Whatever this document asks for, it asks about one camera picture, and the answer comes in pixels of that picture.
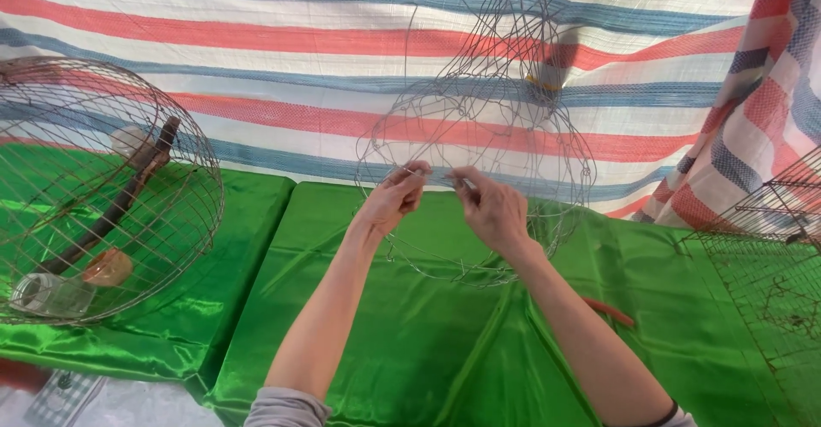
hand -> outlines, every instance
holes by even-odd
[[[419,207],[426,175],[432,172],[424,160],[412,160],[400,167],[370,192],[351,226],[361,227],[369,237],[381,240],[405,214]]]
[[[453,188],[465,208],[465,221],[490,249],[509,262],[515,249],[530,243],[527,199],[521,193],[482,175],[473,166],[457,167],[445,176],[453,179]]]

wire frame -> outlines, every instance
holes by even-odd
[[[561,47],[577,44],[572,32],[559,32],[551,0],[467,6],[475,26],[459,54],[435,79],[406,83],[405,93],[360,138],[355,182],[364,199],[368,185],[409,160],[426,160],[434,170],[428,185],[451,188],[448,170],[475,166],[529,198],[529,231],[550,256],[578,224],[583,212],[574,208],[587,205],[596,176],[590,149],[561,103],[563,68],[574,56]],[[389,259],[397,254],[429,277],[478,287],[517,279],[490,251],[472,261],[449,258],[405,241],[401,227],[388,240]],[[418,254],[457,264],[459,272],[438,276],[415,264]]]
[[[100,61],[0,62],[0,167],[3,323],[87,324],[133,306],[210,249],[222,214],[202,130],[171,97]],[[95,280],[101,268],[119,279]]]
[[[790,402],[821,425],[821,148],[685,240],[699,240]]]

forearm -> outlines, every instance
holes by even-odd
[[[351,225],[328,271],[282,340],[265,386],[325,398],[379,241],[367,228]]]
[[[538,243],[509,257],[602,422],[611,427],[651,424],[671,411],[672,400],[659,382],[556,272]]]

left hand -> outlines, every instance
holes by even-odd
[[[376,240],[391,232],[405,214],[419,207],[422,188],[433,173],[424,160],[412,160],[390,174],[370,192],[351,226],[363,228]]]

green satin cloth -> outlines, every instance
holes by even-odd
[[[337,249],[357,189],[298,184],[205,397],[226,425],[245,419],[271,359]],[[581,294],[620,308],[611,323],[700,427],[796,425],[765,361],[686,231],[588,212],[553,264]],[[452,193],[426,193],[399,235],[437,276],[487,254]],[[326,402],[329,425],[600,425],[538,308],[518,282],[477,289],[417,273],[385,243],[375,257]]]
[[[56,175],[49,173],[52,167],[38,165],[38,153],[32,149],[4,144],[0,157],[5,160],[0,163],[25,156],[33,164],[26,177],[42,188]],[[10,175],[6,172],[6,182],[0,182],[0,199],[6,201],[0,208],[22,210],[14,204],[19,197],[14,187],[19,189],[22,182],[13,182]],[[294,188],[292,180],[270,175],[223,170],[221,177],[225,210],[213,249],[176,281],[95,326],[0,325],[0,357],[121,379],[184,382],[200,399],[216,380],[242,305]],[[0,216],[7,231],[15,229],[9,215]],[[173,233],[159,236],[165,234],[173,239]],[[0,254],[13,255],[7,249]]]

